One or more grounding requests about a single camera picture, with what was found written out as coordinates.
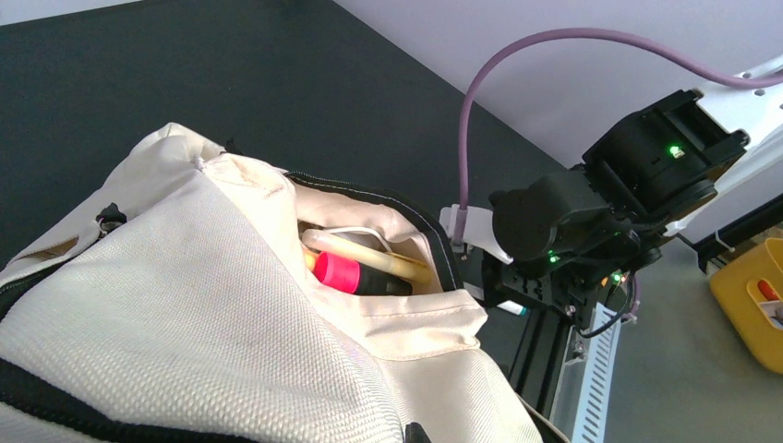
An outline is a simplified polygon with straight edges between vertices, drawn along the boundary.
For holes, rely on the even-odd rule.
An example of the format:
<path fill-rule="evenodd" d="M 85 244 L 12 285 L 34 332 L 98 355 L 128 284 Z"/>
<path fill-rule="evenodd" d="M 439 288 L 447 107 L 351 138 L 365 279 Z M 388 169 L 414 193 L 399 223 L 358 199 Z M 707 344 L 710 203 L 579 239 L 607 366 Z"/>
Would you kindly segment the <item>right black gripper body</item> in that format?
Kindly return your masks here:
<path fill-rule="evenodd" d="M 596 288 L 615 293 L 641 251 L 643 207 L 616 178 L 583 171 L 554 173 L 522 189 L 489 197 L 490 228 L 506 260 L 484 253 L 481 277 L 488 307 L 514 302 L 554 310 L 582 337 L 596 337 L 620 322 L 632 297 L 593 327 Z"/>

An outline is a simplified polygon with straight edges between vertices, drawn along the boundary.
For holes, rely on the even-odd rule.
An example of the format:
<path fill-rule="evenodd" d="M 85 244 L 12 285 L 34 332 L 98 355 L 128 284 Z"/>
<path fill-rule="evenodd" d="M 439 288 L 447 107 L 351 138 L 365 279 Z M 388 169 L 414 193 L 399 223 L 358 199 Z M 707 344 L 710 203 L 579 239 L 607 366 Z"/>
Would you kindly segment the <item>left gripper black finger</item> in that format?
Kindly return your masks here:
<path fill-rule="evenodd" d="M 404 443 L 431 443 L 431 439 L 421 424 L 412 422 L 404 427 Z"/>

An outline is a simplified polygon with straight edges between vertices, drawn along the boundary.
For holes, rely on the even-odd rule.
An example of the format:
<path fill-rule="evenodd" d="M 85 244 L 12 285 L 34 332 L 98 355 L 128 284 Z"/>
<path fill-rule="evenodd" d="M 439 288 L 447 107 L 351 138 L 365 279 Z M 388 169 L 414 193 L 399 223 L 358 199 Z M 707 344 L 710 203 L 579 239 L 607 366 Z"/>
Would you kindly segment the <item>pink black highlighter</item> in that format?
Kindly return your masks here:
<path fill-rule="evenodd" d="M 318 254 L 312 273 L 323 285 L 353 295 L 408 296 L 410 282 L 333 253 Z"/>

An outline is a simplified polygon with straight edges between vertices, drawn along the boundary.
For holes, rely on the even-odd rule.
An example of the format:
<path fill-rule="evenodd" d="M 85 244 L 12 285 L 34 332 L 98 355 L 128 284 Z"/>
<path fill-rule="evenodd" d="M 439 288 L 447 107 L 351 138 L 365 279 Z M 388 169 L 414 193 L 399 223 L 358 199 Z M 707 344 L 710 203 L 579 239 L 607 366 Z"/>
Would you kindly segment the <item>yellow highlighter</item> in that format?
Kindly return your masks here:
<path fill-rule="evenodd" d="M 322 230 L 305 230 L 301 240 L 309 248 L 352 259 L 404 280 L 426 284 L 432 279 L 433 273 L 426 264 L 393 252 L 380 252 Z"/>

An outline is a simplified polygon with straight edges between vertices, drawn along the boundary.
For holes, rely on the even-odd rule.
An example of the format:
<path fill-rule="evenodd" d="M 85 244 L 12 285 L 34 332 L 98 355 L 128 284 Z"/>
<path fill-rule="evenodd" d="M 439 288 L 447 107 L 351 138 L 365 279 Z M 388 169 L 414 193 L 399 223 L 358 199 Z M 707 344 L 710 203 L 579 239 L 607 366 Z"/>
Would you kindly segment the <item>beige canvas backpack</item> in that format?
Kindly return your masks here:
<path fill-rule="evenodd" d="M 299 228 L 366 227 L 426 264 L 409 296 L 306 267 Z M 436 219 L 179 124 L 1 273 L 5 442 L 539 442 L 477 333 Z"/>

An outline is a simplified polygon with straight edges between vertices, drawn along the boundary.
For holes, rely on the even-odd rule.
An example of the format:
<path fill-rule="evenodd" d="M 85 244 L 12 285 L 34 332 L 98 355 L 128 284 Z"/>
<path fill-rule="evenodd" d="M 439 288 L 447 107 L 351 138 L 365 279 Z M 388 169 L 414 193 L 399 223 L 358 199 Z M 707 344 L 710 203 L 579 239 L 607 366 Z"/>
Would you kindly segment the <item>orange pastel highlighter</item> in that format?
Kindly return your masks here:
<path fill-rule="evenodd" d="M 302 252 L 307 269 L 309 271 L 313 271 L 317 264 L 319 252 L 316 252 L 306 246 L 302 246 Z"/>

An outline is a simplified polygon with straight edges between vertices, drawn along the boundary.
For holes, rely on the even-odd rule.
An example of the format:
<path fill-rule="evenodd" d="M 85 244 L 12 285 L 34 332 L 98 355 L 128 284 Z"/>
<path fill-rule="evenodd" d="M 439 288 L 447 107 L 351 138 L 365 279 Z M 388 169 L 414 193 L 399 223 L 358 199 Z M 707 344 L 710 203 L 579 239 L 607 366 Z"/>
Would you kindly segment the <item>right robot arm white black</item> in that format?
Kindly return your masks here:
<path fill-rule="evenodd" d="M 747 90 L 678 90 L 623 117 L 571 169 L 490 198 L 497 251 L 481 263 L 483 301 L 560 314 L 579 333 L 598 289 L 623 287 L 615 321 L 632 309 L 634 274 L 660 259 L 668 239 L 709 204 L 780 154 L 782 88 L 775 58 L 741 74 Z"/>

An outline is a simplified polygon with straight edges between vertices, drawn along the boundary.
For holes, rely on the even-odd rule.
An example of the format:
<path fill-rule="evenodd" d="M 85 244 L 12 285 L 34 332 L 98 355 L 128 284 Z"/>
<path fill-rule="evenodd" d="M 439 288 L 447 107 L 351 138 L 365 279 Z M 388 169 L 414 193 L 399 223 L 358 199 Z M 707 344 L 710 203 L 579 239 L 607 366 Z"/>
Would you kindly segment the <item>white teal marker pen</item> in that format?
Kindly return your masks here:
<path fill-rule="evenodd" d="M 498 309 L 508 312 L 517 317 L 523 317 L 527 314 L 528 309 L 525 306 L 519 305 L 513 301 L 505 301 L 497 305 Z"/>

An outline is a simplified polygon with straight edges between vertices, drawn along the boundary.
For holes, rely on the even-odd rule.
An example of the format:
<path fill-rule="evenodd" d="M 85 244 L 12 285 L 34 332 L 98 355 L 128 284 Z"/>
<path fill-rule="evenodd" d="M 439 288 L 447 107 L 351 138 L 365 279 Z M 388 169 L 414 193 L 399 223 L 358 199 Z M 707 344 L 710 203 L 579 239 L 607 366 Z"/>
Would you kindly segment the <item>yellow plastic bin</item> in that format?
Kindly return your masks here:
<path fill-rule="evenodd" d="M 733 328 L 756 361 L 782 372 L 782 240 L 768 238 L 709 281 Z"/>

